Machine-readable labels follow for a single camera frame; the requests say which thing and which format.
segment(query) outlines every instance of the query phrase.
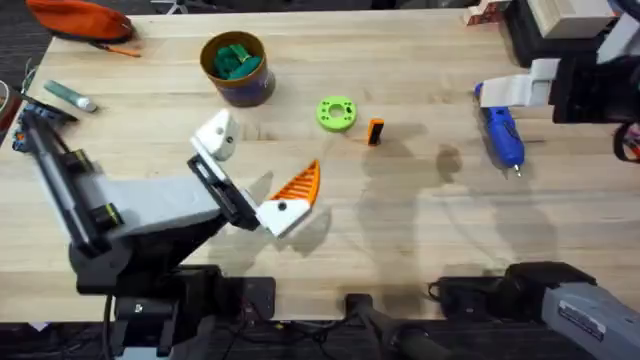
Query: orange object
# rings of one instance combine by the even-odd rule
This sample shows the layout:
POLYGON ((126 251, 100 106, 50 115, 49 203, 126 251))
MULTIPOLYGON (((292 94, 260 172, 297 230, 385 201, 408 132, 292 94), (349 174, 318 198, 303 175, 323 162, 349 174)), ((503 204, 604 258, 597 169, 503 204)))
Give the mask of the orange object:
POLYGON ((303 199, 313 206, 320 188, 320 164, 313 160, 311 165, 293 178, 271 200, 295 200, 303 199))
POLYGON ((636 158, 640 159, 640 148, 633 143, 627 144, 627 146, 629 147, 629 149, 631 149, 633 155, 635 155, 636 158))
POLYGON ((123 43, 133 36, 123 14, 81 0, 27 0, 29 10, 54 35, 70 40, 123 43))
POLYGON ((98 49, 102 49, 102 50, 109 51, 109 52, 114 52, 116 54, 122 54, 122 55, 131 56, 131 57, 140 57, 140 53, 137 52, 137 51, 134 51, 134 50, 116 48, 116 47, 113 47, 113 46, 97 44, 97 43, 90 43, 90 44, 95 46, 95 47, 97 47, 98 49))
POLYGON ((367 144, 369 146, 376 146, 380 144, 380 136, 382 134, 382 128, 384 127, 384 120, 371 119, 369 121, 369 131, 367 132, 367 144))

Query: white clamp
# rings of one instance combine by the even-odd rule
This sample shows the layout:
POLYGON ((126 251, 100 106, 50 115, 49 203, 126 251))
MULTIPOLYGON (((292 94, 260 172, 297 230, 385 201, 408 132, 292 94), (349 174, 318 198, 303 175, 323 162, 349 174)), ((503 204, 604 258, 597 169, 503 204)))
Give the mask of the white clamp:
POLYGON ((537 59, 529 74, 485 80, 480 107, 547 105, 559 62, 560 59, 537 59))
MULTIPOLYGON (((218 162, 229 159, 233 154, 238 130, 239 126, 229 111, 223 109, 191 137, 191 144, 204 163, 218 179, 227 184, 233 184, 233 182, 218 162)), ((276 237, 284 236, 297 225, 313 205, 305 199, 287 198, 267 200, 258 206, 247 191, 241 190, 241 193, 256 213, 260 224, 276 237)))

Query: black cable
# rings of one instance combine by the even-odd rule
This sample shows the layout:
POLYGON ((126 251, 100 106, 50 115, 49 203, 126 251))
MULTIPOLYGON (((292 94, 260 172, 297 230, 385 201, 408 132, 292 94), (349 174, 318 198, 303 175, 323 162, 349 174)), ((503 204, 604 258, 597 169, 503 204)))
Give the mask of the black cable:
POLYGON ((331 355, 327 349, 324 348, 324 343, 321 342, 316 342, 316 344, 318 345, 318 348, 320 349, 320 351, 322 352, 322 355, 324 355, 324 357, 326 357, 329 360, 338 360, 337 357, 331 355))
POLYGON ((435 302, 442 302, 442 297, 440 295, 436 295, 433 293, 433 288, 438 288, 438 291, 440 292, 440 289, 444 289, 444 288, 466 288, 468 290, 473 290, 473 291, 477 291, 483 294, 489 294, 491 293, 493 287, 491 285, 478 285, 478 284, 474 284, 472 282, 467 282, 467 281, 446 281, 444 284, 441 283, 440 281, 436 281, 436 282, 432 282, 429 283, 429 285, 427 286, 427 294, 429 295, 429 297, 431 298, 431 300, 435 301, 435 302))
POLYGON ((110 329, 111 326, 111 303, 113 301, 113 295, 107 295, 107 299, 104 302, 104 314, 102 318, 102 356, 105 360, 113 360, 113 354, 111 353, 110 344, 110 329))
MULTIPOLYGON (((75 336, 80 335, 81 333, 83 333, 84 331, 86 331, 86 328, 83 331, 79 331, 75 336)), ((96 341, 95 337, 89 338, 89 339, 84 339, 82 341, 78 341, 76 344, 69 346, 67 348, 67 345, 69 345, 69 343, 72 342, 73 339, 70 339, 68 341, 66 341, 65 344, 61 345, 63 346, 62 349, 59 350, 51 350, 51 351, 47 351, 47 350, 38 350, 38 351, 33 351, 30 353, 10 353, 8 355, 6 355, 7 359, 41 359, 41 358, 45 358, 45 357, 59 357, 59 358, 65 358, 66 355, 70 355, 74 352, 79 351, 80 349, 86 347, 89 344, 92 344, 96 341)))
POLYGON ((306 340, 306 339, 312 339, 313 337, 316 336, 324 336, 326 334, 328 334, 329 332, 345 325, 349 320, 351 320, 353 317, 355 316, 355 314, 349 314, 347 317, 345 317, 344 319, 337 321, 335 324, 331 325, 331 326, 327 326, 326 328, 317 330, 317 331, 312 331, 312 332, 306 332, 306 331, 302 331, 299 330, 299 332, 301 332, 301 335, 293 338, 293 339, 287 339, 287 340, 267 340, 267 339, 255 339, 255 338, 251 338, 249 336, 246 336, 244 334, 240 334, 239 332, 235 332, 233 330, 231 330, 230 328, 225 328, 225 330, 227 330, 228 332, 230 332, 231 334, 237 334, 238 338, 242 341, 248 342, 250 344, 257 344, 257 345, 293 345, 293 344, 297 344, 302 340, 306 340))
POLYGON ((227 356, 229 356, 229 354, 231 353, 231 349, 233 348, 233 345, 236 343, 236 340, 238 339, 239 335, 242 335, 242 333, 244 332, 244 329, 247 327, 247 322, 245 321, 244 324, 242 325, 242 327, 240 328, 240 330, 238 330, 238 332, 236 333, 236 335, 233 335, 233 337, 231 338, 231 341, 229 342, 229 345, 227 345, 227 350, 224 351, 224 355, 222 355, 222 359, 221 360, 226 360, 227 356))

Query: glue stick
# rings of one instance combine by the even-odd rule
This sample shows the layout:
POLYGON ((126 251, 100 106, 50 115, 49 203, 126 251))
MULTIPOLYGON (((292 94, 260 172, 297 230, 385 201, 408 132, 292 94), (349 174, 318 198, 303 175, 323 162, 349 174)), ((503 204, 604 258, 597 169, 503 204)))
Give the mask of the glue stick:
POLYGON ((96 104, 91 102, 91 100, 88 97, 78 94, 77 92, 53 80, 47 81, 47 83, 44 84, 44 88, 47 89, 53 95, 70 103, 71 105, 74 105, 80 110, 84 110, 87 112, 94 112, 98 109, 96 104))

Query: white plastic part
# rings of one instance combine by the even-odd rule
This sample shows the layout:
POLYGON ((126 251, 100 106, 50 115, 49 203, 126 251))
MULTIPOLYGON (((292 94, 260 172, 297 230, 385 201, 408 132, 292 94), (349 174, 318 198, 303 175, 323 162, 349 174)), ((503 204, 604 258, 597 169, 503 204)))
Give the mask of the white plastic part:
POLYGON ((229 110, 222 109, 202 125, 194 137, 216 160, 225 161, 236 149, 238 129, 239 126, 231 117, 229 110))
POLYGON ((311 210, 307 200, 267 200, 258 207, 256 216, 260 224, 275 237, 283 237, 311 210))
POLYGON ((591 39, 613 20, 607 0, 527 0, 545 39, 591 39))
POLYGON ((624 55, 640 54, 640 23, 623 14, 607 39, 598 49, 598 64, 624 55))
MULTIPOLYGON (((223 109, 190 139, 206 166, 220 181, 227 183, 232 181, 218 161, 227 160, 233 154, 237 132, 237 123, 229 111, 223 109)), ((207 176, 206 169, 201 169, 201 173, 207 176)), ((256 212, 260 224, 275 237, 284 236, 311 210, 311 204, 306 200, 267 200, 258 206, 248 192, 243 189, 241 193, 256 212)))
POLYGON ((98 110, 98 106, 91 102, 89 98, 82 97, 76 100, 76 106, 87 112, 94 112, 98 110))
POLYGON ((109 180, 96 173, 76 180, 91 208, 113 203, 123 224, 107 233, 108 239, 185 227, 212 219, 220 207, 195 176, 109 180))
POLYGON ((481 107, 541 106, 549 103, 551 84, 560 59, 537 59, 528 75, 513 75, 483 82, 481 107))

